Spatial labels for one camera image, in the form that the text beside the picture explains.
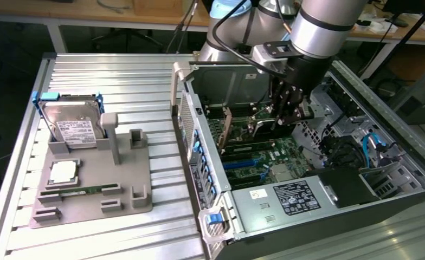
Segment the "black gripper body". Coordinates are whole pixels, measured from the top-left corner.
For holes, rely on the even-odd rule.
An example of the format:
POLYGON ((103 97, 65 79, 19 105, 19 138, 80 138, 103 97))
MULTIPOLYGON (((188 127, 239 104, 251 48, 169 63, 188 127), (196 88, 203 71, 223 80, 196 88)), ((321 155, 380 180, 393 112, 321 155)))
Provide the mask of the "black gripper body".
POLYGON ((333 57, 313 58, 305 55, 289 57, 285 67, 285 84, 301 89, 304 94, 311 94, 325 76, 333 59, 333 57))

